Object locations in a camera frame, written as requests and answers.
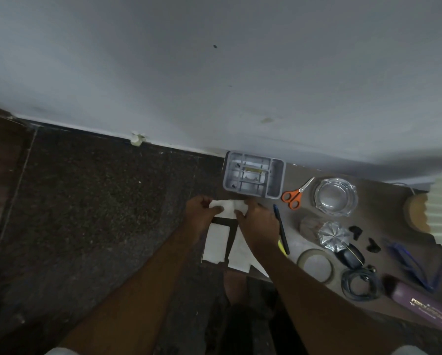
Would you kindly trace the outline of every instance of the paper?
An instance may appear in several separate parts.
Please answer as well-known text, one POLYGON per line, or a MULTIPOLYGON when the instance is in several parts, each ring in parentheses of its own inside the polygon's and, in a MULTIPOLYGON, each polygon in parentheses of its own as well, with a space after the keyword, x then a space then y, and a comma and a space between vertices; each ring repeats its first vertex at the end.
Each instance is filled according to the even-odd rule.
POLYGON ((244 215, 246 215, 248 211, 248 205, 244 204, 244 201, 242 200, 228 199, 223 201, 211 201, 210 208, 217 205, 220 205, 224 208, 224 211, 222 211, 220 214, 215 215, 215 217, 220 218, 236 219, 236 213, 234 213, 235 209, 241 211, 244 215))
POLYGON ((218 264, 224 262, 228 244, 229 227, 211 223, 206 235, 202 260, 218 264))
POLYGON ((232 243, 232 248, 229 253, 228 259, 229 268, 249 273, 250 266, 252 265, 266 277, 269 277, 265 269, 260 265, 258 260, 252 254, 248 244, 246 243, 246 240, 244 239, 244 235, 241 232, 241 228, 239 227, 236 230, 236 238, 234 238, 234 242, 232 243))

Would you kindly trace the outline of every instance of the scissors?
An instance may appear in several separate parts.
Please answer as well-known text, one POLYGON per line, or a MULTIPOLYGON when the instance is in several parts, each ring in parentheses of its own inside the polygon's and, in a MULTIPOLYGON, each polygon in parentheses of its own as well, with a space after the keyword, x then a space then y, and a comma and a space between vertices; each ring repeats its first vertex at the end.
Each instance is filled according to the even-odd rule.
POLYGON ((307 189, 307 187, 313 181, 314 178, 315 177, 311 177, 311 179, 307 181, 307 183, 302 185, 302 187, 299 190, 291 192, 283 192, 282 202, 288 203, 288 207, 292 210, 300 208, 301 195, 303 194, 303 191, 307 189))

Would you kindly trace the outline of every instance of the wall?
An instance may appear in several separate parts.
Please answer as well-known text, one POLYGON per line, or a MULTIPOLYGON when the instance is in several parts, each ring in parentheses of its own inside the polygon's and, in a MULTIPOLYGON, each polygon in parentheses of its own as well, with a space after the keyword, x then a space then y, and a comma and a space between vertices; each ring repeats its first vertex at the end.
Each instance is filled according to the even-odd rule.
POLYGON ((426 177, 442 169, 442 0, 0 0, 0 107, 426 177))

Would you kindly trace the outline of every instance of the floor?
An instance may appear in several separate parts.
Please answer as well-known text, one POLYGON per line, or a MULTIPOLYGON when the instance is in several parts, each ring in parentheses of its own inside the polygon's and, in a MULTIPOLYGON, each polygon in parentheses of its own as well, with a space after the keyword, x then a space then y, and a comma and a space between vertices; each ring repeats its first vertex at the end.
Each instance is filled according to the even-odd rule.
MULTIPOLYGON (((222 163, 40 127, 0 244, 0 354, 42 354, 58 343, 162 244, 187 199, 215 194, 222 163)), ((222 273, 201 265, 201 254, 198 246, 177 284, 160 355, 204 353, 209 313, 223 289, 222 273)), ((372 315, 442 355, 441 332, 372 315)), ((255 354, 273 354, 266 323, 254 329, 255 354)))

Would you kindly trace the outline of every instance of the orange scissor handle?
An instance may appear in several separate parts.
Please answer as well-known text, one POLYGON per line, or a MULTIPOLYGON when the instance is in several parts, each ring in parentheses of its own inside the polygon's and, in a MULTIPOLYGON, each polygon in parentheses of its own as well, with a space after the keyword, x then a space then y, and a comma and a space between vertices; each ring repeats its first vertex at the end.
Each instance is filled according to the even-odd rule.
POLYGON ((282 202, 288 203, 288 207, 292 210, 300 208, 302 193, 298 190, 291 192, 283 192, 282 202))

